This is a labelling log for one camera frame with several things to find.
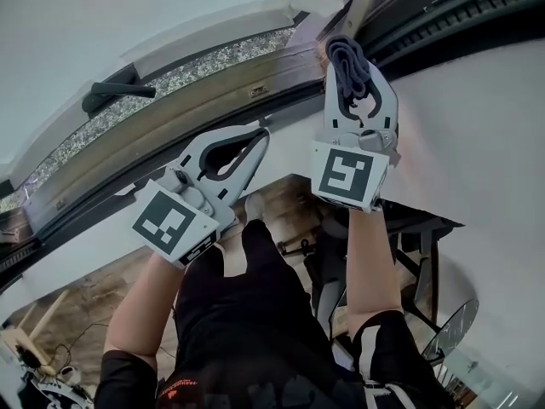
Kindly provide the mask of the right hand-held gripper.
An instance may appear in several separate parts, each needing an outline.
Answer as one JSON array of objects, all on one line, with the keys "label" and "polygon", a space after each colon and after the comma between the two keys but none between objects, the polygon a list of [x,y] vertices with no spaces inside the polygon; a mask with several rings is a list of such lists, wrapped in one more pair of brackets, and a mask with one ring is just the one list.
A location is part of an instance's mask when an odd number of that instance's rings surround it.
[{"label": "right hand-held gripper", "polygon": [[399,102],[380,70],[369,64],[366,86],[375,101],[363,123],[346,106],[338,92],[336,70],[330,63],[325,79],[324,128],[311,144],[313,195],[334,205],[371,213],[388,169],[400,159],[397,153]]}]

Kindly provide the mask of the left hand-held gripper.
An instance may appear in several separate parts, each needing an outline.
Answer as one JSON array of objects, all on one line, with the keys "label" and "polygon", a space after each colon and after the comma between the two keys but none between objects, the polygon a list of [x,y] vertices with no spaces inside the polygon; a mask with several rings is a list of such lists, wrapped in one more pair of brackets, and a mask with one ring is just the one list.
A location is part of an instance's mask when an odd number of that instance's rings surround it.
[{"label": "left hand-held gripper", "polygon": [[227,126],[195,137],[180,166],[196,172],[198,183],[218,199],[208,199],[184,170],[170,165],[138,192],[132,231],[175,267],[188,266],[238,223],[229,205],[250,184],[269,139],[259,125]]}]

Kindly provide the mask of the dark grey cloth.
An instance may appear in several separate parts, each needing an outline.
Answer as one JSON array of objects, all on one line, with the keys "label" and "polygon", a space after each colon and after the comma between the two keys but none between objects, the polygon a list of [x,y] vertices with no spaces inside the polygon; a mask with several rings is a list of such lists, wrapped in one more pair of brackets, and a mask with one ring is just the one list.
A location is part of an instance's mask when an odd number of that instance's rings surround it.
[{"label": "dark grey cloth", "polygon": [[336,35],[328,40],[326,54],[335,69],[337,91],[346,99],[365,98],[371,75],[361,46],[348,36]]}]

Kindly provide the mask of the person's right forearm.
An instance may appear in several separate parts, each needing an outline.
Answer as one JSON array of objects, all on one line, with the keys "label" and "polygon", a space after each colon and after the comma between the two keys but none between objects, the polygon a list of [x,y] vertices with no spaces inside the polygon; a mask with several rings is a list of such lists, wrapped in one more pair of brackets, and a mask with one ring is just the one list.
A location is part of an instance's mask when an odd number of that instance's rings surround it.
[{"label": "person's right forearm", "polygon": [[349,211],[347,324],[351,337],[372,317],[402,309],[397,270],[380,211]]}]

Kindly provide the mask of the person's left forearm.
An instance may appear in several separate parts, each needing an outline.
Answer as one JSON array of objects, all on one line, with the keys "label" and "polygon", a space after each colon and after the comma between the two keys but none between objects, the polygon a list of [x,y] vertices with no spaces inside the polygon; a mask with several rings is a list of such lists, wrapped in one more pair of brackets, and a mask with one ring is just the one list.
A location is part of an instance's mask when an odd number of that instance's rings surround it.
[{"label": "person's left forearm", "polygon": [[122,351],[158,368],[157,353],[185,271],[153,253],[106,331],[104,351]]}]

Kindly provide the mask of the frosted glass window sash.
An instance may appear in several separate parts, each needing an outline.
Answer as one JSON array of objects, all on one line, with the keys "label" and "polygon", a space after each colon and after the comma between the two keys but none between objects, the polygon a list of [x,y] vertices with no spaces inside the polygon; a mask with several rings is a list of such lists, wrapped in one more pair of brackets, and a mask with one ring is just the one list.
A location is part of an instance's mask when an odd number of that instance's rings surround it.
[{"label": "frosted glass window sash", "polygon": [[291,26],[289,0],[0,0],[0,182],[17,188],[86,121],[90,85],[187,37]]}]

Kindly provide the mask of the person's right white shoe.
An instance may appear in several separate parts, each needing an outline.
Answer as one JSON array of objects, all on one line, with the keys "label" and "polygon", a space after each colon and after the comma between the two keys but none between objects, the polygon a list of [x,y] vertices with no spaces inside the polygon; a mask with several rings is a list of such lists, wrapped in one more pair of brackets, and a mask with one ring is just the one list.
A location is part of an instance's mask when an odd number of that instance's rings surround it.
[{"label": "person's right white shoe", "polygon": [[265,213],[265,200],[263,196],[258,193],[249,194],[244,201],[244,211],[246,214],[246,222],[252,222],[256,220],[263,220]]}]

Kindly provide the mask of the dark metal floor fixture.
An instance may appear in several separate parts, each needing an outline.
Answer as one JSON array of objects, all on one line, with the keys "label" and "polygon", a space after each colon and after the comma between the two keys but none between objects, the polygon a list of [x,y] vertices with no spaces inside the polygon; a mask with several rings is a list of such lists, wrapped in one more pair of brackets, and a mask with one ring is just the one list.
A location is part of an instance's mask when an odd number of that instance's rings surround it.
[{"label": "dark metal floor fixture", "polygon": [[308,239],[302,239],[297,247],[290,248],[293,245],[293,241],[279,241],[276,246],[281,256],[309,256],[316,250],[316,245],[311,244]]}]

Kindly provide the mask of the black chair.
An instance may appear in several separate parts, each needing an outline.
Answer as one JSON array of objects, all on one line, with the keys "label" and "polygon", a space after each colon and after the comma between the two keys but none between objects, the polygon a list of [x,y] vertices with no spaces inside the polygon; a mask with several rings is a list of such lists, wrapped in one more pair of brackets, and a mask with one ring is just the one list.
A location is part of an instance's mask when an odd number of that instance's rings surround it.
[{"label": "black chair", "polygon": [[[383,199],[387,235],[394,262],[401,263],[416,282],[401,291],[404,311],[413,314],[438,332],[439,310],[439,241],[464,225],[424,210]],[[418,307],[427,287],[431,287],[431,318]]]}]

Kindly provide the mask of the person's black clothing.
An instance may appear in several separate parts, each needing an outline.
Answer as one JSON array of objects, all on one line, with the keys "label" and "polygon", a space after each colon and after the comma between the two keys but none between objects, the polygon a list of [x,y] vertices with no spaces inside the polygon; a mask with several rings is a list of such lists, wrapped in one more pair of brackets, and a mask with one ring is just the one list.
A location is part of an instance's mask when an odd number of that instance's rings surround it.
[{"label": "person's black clothing", "polygon": [[455,409],[402,309],[350,336],[348,371],[266,224],[247,223],[242,245],[247,268],[239,276],[224,276],[216,248],[184,270],[156,370],[104,351],[95,409]]}]

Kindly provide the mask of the grey metal stand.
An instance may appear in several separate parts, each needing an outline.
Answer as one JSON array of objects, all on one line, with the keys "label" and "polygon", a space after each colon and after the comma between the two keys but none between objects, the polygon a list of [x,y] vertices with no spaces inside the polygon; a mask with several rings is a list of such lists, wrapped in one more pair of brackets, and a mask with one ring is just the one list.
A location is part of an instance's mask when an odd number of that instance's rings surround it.
[{"label": "grey metal stand", "polygon": [[346,283],[338,279],[326,282],[322,287],[312,284],[313,314],[330,343],[348,332],[346,296]]}]

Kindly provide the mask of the light wooden stool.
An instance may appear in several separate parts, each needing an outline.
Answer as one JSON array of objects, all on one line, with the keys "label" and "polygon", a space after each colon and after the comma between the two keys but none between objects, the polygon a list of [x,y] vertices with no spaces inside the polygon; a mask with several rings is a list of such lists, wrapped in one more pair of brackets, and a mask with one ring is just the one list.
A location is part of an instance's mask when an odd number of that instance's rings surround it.
[{"label": "light wooden stool", "polygon": [[27,310],[25,316],[16,326],[9,326],[5,330],[0,330],[0,342],[5,343],[13,354],[17,354],[16,348],[22,347],[23,349],[28,349],[33,355],[36,356],[39,361],[38,369],[45,375],[53,377],[56,372],[53,368],[55,355],[47,355],[42,348],[36,343],[38,336],[43,333],[46,329],[46,326],[52,320],[55,312],[60,307],[60,305],[66,300],[67,296],[70,294],[69,289],[65,289],[61,294],[54,300],[54,302],[49,306],[45,311],[40,320],[36,323],[33,329],[27,333],[23,326],[32,316],[32,313],[37,307],[37,302],[34,302],[31,307]]}]

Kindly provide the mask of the round glass table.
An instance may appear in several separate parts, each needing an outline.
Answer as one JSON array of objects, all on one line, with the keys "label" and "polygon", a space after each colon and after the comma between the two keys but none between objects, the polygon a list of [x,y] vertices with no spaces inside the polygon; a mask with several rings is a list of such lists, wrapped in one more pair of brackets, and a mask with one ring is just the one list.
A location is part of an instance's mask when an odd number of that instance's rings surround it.
[{"label": "round glass table", "polygon": [[468,333],[479,310],[479,301],[465,302],[441,327],[422,351],[422,357],[435,367],[444,362]]}]

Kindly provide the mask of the small black gadget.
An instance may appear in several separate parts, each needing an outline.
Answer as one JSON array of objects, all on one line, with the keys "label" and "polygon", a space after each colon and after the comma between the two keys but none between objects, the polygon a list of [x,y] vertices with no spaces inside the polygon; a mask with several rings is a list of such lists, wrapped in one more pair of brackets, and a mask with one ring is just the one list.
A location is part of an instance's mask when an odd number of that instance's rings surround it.
[{"label": "small black gadget", "polygon": [[20,360],[26,367],[35,370],[42,365],[40,360],[30,349],[27,349],[21,345],[16,345],[15,349]]}]

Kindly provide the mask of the white and black machine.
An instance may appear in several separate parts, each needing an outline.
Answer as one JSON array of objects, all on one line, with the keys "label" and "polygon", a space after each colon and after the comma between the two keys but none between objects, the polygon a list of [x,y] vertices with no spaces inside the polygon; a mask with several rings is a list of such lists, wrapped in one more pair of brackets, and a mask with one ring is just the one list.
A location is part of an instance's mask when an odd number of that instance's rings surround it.
[{"label": "white and black machine", "polygon": [[26,368],[17,391],[22,409],[95,409],[90,395],[81,387],[41,376]]}]

